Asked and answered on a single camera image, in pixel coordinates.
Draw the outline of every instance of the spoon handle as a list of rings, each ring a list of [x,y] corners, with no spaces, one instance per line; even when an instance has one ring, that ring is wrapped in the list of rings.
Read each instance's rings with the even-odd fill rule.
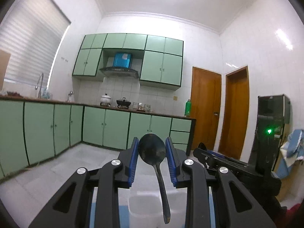
[[[155,170],[155,173],[156,173],[156,176],[157,176],[159,191],[161,193],[161,201],[162,201],[162,205],[163,205],[164,222],[165,222],[165,224],[168,224],[170,222],[171,213],[170,213],[170,207],[169,207],[169,203],[168,203],[168,198],[167,198],[167,194],[166,194],[164,180],[163,180],[163,177],[162,177],[161,170],[159,168],[159,163],[154,165],[153,167],[154,167],[154,170]]]

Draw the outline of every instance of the wall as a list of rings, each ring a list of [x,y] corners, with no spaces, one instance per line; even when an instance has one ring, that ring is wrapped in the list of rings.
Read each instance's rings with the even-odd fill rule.
[[[72,71],[83,37],[95,33],[101,21],[101,13],[95,0],[54,0],[54,2],[71,21],[71,25],[58,52],[49,90],[56,100],[67,100],[71,90],[74,91],[77,99],[80,81],[72,79]],[[24,96],[36,95],[34,87],[25,84],[5,82],[4,89],[17,91]]]
[[[116,99],[125,97],[131,102],[151,104],[152,110],[158,113],[183,116],[185,103],[191,96],[192,67],[223,72],[219,35],[199,26],[159,17],[116,15],[104,17],[97,33],[139,33],[183,40],[181,88],[171,91],[143,87],[138,80],[129,78],[105,78],[103,83],[81,81],[78,99],[81,102],[99,104],[100,96],[107,92],[113,97],[114,105]]]
[[[281,29],[292,50],[276,35]],[[257,96],[286,94],[292,129],[304,128],[304,25],[288,0],[257,0],[220,36],[224,73],[248,65],[250,108],[241,160],[248,161],[257,117]],[[303,169],[292,192],[304,196]]]

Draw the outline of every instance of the window blind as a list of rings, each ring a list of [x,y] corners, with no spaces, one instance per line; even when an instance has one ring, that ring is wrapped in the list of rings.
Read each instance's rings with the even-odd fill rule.
[[[5,79],[46,87],[70,21],[52,0],[19,0],[0,27],[0,49],[11,54]]]

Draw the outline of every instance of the silver screw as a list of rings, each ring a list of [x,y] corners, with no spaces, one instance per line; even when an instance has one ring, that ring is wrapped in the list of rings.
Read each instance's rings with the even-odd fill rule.
[[[226,173],[228,172],[228,169],[227,169],[226,167],[221,167],[221,168],[219,169],[219,171],[220,171],[221,173],[226,174]]]
[[[87,171],[87,170],[86,170],[85,168],[79,168],[79,169],[77,170],[77,173],[78,173],[79,175],[82,175],[82,174],[84,174],[86,171]]]
[[[186,165],[193,165],[194,164],[192,159],[186,159],[184,162],[185,162]]]
[[[112,160],[112,162],[111,162],[111,164],[112,165],[120,165],[120,160],[119,159],[114,159],[114,160]]]

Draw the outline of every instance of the kitchen faucet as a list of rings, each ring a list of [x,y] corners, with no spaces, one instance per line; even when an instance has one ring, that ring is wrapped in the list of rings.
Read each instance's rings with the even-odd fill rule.
[[[40,79],[41,79],[41,83],[40,83],[40,89],[39,89],[39,93],[38,93],[38,98],[41,98],[41,88],[42,88],[42,82],[43,82],[43,73],[41,73],[40,76],[39,76],[37,85],[35,86],[35,90],[38,89],[38,84],[39,84]]]

